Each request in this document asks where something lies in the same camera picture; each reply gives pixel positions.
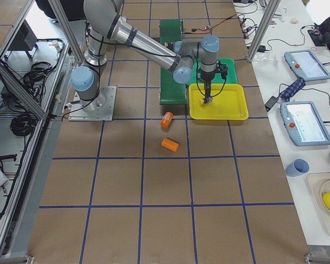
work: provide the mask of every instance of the brown cardboard floor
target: brown cardboard floor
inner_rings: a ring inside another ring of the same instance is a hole
[[[235,13],[230,1],[127,0],[122,15],[152,37]],[[235,60],[250,118],[192,120],[159,106],[160,68],[109,47],[102,85],[118,85],[114,120],[64,121],[29,245],[34,263],[304,263],[306,242],[238,19],[214,32]],[[197,40],[201,35],[185,35]],[[165,111],[175,113],[161,129]],[[160,146],[180,143],[178,152]]]

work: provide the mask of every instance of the white table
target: white table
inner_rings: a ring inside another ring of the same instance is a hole
[[[296,0],[281,0],[279,5],[283,13],[283,21],[274,18],[276,25],[270,25],[262,41],[262,45],[267,46],[267,40],[282,39],[287,43],[298,45],[303,43],[303,36],[300,33],[300,28],[305,25],[313,25],[302,1]],[[248,13],[255,10],[252,4],[246,8],[236,8],[237,12]],[[259,23],[263,15],[263,10],[258,4],[258,10],[252,14],[245,16]],[[297,24],[292,24],[290,20],[298,18]],[[252,25],[252,22],[247,22],[247,26]],[[315,47],[311,41],[306,27],[302,31],[306,35],[305,43],[302,46],[288,46],[280,41],[271,41],[272,50],[265,53],[257,53],[252,62],[254,72],[262,93],[264,102],[272,95],[277,96],[279,84],[285,83],[290,85],[296,80],[295,74],[289,69],[283,57],[286,51],[297,51],[313,49],[317,58],[322,63],[330,62],[330,53],[325,47]],[[325,66],[330,72],[330,65]],[[330,79],[325,81],[307,82],[304,87],[315,88],[325,91],[330,94]],[[317,91],[299,91],[292,101],[313,101],[316,108],[324,121],[330,121],[330,107],[328,105],[327,95]],[[310,165],[310,173],[330,172],[330,145],[328,146],[310,146],[297,147],[290,140],[287,131],[281,119],[279,105],[276,104],[268,113],[273,133],[278,145],[279,153],[286,167],[291,161],[296,158],[302,158],[308,161]],[[327,130],[330,134],[330,124],[327,124]],[[302,229],[308,245],[330,245],[330,235],[324,230],[323,224],[318,215],[318,209],[313,201],[310,190],[307,186],[306,175],[291,178],[287,177],[291,193],[296,205],[296,209],[300,218]]]

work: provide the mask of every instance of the power adapter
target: power adapter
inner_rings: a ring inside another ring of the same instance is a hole
[[[269,100],[265,103],[265,110],[266,112],[269,112],[271,108],[276,104],[278,98],[275,96],[271,96]]]
[[[257,51],[258,51],[258,52],[266,52],[266,47],[265,47],[264,45],[260,45]]]

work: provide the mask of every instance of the small orange object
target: small orange object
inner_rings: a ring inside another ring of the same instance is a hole
[[[164,138],[163,141],[161,142],[161,145],[165,148],[167,148],[168,150],[171,150],[173,152],[176,152],[177,149],[178,149],[178,146],[180,144],[178,144],[177,142],[175,141],[172,141],[171,139],[168,139],[168,138]]]
[[[163,119],[160,122],[160,125],[163,128],[168,128],[173,117],[174,117],[174,114],[173,113],[166,112],[165,115],[163,116]]]

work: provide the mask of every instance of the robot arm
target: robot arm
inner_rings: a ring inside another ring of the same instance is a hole
[[[81,100],[88,102],[98,96],[98,75],[106,66],[105,41],[116,41],[136,50],[160,67],[173,73],[176,82],[186,84],[192,75],[195,59],[201,60],[200,78],[205,83],[204,103],[211,102],[211,80],[216,73],[222,73],[222,64],[217,62],[219,40],[215,36],[204,37],[201,42],[179,41],[173,43],[174,51],[162,46],[152,38],[126,23],[118,14],[122,0],[85,0],[84,11],[90,22],[90,45],[85,52],[84,63],[75,77],[81,77],[89,71],[88,81],[72,82]]]

